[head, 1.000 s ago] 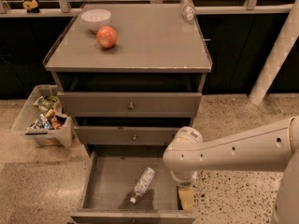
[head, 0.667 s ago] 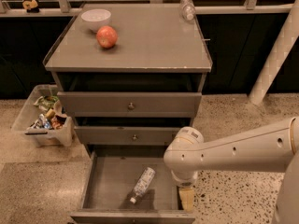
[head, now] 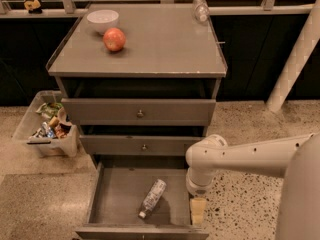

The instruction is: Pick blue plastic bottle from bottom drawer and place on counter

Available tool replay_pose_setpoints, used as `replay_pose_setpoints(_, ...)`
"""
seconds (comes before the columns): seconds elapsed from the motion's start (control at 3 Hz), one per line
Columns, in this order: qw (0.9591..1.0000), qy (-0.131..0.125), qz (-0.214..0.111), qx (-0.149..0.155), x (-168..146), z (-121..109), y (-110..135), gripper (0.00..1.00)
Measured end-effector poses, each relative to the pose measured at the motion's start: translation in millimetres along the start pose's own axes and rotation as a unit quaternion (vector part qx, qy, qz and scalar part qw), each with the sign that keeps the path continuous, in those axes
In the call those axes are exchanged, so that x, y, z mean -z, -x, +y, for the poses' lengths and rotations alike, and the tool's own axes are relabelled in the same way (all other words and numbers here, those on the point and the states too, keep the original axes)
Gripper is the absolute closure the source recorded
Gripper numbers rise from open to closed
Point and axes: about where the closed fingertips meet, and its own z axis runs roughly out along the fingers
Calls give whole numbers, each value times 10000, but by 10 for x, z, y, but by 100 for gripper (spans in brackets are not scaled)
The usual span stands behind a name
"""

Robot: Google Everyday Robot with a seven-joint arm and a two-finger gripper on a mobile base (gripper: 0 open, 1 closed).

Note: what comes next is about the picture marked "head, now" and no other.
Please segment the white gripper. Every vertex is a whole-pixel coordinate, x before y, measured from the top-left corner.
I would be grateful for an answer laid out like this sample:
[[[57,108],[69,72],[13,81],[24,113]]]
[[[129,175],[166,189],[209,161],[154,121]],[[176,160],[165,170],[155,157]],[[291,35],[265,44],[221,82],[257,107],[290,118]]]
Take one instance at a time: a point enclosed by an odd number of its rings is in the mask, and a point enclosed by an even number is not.
[[[189,168],[186,174],[186,187],[188,192],[193,195],[205,195],[212,187],[213,176],[205,174],[193,168]],[[205,198],[192,198],[190,200],[190,212],[193,225],[200,226],[204,219],[206,208]]]

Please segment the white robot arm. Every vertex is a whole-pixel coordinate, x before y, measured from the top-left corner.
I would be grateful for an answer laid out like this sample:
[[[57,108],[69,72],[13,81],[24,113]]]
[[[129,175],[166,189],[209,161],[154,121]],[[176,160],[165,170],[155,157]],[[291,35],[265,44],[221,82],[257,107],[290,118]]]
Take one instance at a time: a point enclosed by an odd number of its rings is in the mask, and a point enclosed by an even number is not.
[[[230,146],[210,135],[186,151],[186,187],[204,194],[214,172],[231,170],[283,180],[275,240],[320,239],[320,134]]]

